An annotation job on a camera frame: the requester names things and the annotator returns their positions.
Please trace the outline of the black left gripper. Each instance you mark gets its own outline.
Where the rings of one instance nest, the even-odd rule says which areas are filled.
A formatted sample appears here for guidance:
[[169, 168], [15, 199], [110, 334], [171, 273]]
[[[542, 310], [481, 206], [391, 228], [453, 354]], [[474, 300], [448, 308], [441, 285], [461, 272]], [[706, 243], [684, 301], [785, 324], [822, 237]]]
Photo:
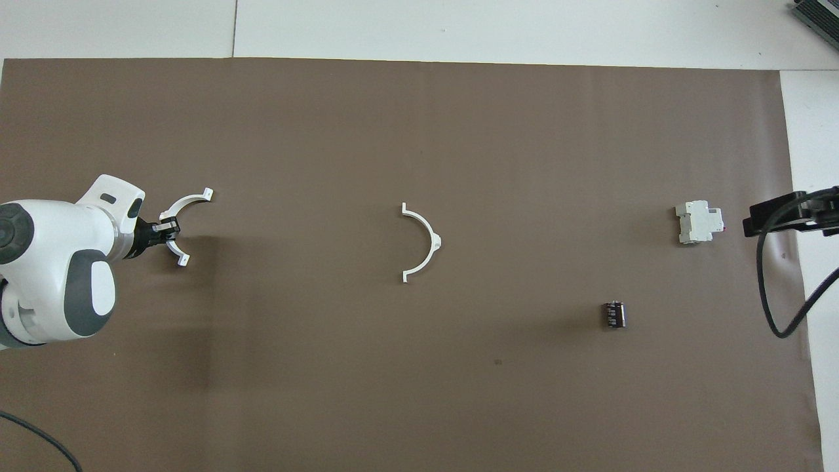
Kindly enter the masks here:
[[177, 218], [164, 218], [159, 223], [149, 223], [143, 218], [137, 218], [131, 247], [123, 259], [135, 259], [149, 247], [174, 242], [179, 232], [180, 225]]

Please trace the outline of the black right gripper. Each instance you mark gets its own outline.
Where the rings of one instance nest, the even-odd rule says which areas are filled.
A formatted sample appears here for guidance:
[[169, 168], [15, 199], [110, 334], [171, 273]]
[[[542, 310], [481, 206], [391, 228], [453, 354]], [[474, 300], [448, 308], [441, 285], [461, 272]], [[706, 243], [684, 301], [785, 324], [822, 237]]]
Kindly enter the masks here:
[[761, 201], [749, 207], [749, 217], [743, 219], [742, 228], [746, 238], [756, 238], [764, 233], [801, 230], [803, 232], [821, 232], [824, 237], [838, 234], [838, 186], [813, 191], [807, 194], [806, 209], [798, 203], [780, 215], [773, 213], [799, 197], [806, 196], [805, 191], [792, 191], [782, 196]]

